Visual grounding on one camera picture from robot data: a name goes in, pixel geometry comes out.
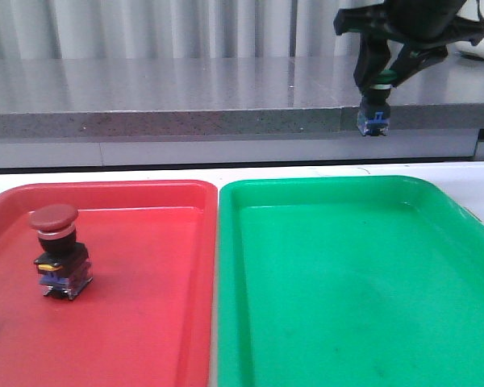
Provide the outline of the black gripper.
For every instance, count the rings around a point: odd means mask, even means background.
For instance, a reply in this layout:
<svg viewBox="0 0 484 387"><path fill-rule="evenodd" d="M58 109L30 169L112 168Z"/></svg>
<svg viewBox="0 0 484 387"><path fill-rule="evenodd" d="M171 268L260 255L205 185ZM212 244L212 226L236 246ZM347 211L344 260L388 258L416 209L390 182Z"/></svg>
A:
<svg viewBox="0 0 484 387"><path fill-rule="evenodd" d="M467 41L473 46L484 38L484 24L457 15L463 1L384 1L372 6L338 10L337 35L360 33L354 81L362 96L389 96L397 87L448 56L447 44ZM390 60L387 40L403 45L390 66L390 85L378 76Z"/></svg>

